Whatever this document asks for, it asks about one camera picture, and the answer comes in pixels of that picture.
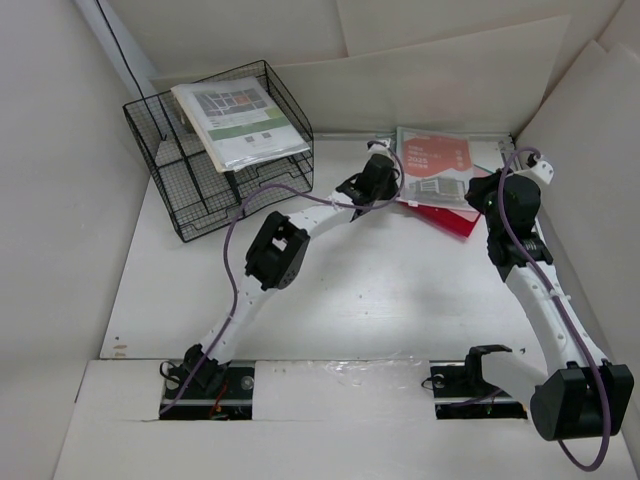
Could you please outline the clear sleeve orange 2025 brochure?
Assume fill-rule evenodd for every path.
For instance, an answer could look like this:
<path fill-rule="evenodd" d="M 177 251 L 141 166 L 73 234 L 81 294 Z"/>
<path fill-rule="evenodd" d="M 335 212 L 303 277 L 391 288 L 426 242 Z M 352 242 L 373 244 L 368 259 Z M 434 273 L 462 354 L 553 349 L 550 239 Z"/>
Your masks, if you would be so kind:
<path fill-rule="evenodd" d="M 466 136 L 398 127 L 396 154 L 404 171 L 402 201 L 472 211 L 465 198 L 474 177 Z"/>

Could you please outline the clear sleeve map brochure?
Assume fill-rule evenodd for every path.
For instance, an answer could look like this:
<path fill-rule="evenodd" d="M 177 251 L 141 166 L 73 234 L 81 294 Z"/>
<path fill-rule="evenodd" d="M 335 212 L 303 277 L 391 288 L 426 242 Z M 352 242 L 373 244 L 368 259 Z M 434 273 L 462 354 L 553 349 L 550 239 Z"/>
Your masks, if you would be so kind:
<path fill-rule="evenodd" d="M 179 84 L 171 93 L 220 173 L 310 150 L 254 76 Z"/>

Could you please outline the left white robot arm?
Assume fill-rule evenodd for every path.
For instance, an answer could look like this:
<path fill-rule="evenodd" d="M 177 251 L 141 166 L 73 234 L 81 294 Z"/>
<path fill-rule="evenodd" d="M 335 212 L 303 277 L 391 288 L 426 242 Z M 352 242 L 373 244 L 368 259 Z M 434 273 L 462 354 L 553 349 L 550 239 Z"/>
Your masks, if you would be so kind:
<path fill-rule="evenodd" d="M 313 201 L 293 214 L 270 213 L 251 242 L 242 278 L 230 268 L 229 247 L 235 226 L 227 230 L 223 265 L 232 288 L 229 313 L 184 355 L 179 373 L 182 384 L 201 396 L 212 396 L 222 387 L 224 371 L 238 345 L 264 304 L 276 292 L 292 285 L 300 273 L 310 243 L 321 235 L 390 205 L 398 198 L 404 172 L 397 155 L 379 142 L 371 145 L 363 170 L 342 182 L 325 198 L 301 193 L 284 184 L 268 184 L 248 199 L 269 190 L 282 189 Z"/>

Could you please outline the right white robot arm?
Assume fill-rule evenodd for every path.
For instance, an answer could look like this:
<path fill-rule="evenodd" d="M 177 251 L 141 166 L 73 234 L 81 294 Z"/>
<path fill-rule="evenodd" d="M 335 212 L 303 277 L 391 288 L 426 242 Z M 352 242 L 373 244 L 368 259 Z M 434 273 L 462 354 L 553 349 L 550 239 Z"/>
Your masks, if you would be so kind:
<path fill-rule="evenodd" d="M 526 407 L 547 441 L 617 435 L 634 378 L 593 342 L 559 285 L 553 257 L 534 231 L 540 188 L 525 176 L 495 172 L 472 179 L 466 199 L 486 219 L 489 259 L 524 310 L 546 368 L 504 345 L 473 347 L 462 369 L 465 387 L 476 394 L 502 389 Z"/>

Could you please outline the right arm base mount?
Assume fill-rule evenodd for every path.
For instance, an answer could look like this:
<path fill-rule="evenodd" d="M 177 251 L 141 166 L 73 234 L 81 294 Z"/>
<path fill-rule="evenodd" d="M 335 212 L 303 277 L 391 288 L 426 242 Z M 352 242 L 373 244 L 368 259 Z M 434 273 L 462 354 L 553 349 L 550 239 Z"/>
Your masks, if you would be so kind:
<path fill-rule="evenodd" d="M 528 418 L 526 408 L 485 381 L 481 360 L 485 355 L 512 350 L 504 345 L 471 347 L 463 360 L 430 360 L 429 376 L 421 382 L 432 392 L 437 420 L 490 420 Z"/>

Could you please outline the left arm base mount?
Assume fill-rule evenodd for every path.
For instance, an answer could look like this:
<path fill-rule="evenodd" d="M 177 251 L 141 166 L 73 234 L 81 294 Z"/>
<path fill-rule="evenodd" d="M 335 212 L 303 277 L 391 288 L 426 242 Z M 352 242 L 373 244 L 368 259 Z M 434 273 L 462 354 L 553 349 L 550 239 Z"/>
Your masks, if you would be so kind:
<path fill-rule="evenodd" d="M 247 421 L 252 419 L 255 363 L 232 361 L 218 365 L 206 360 L 179 395 L 202 352 L 194 345 L 181 363 L 165 360 L 159 366 L 164 380 L 160 420 Z"/>

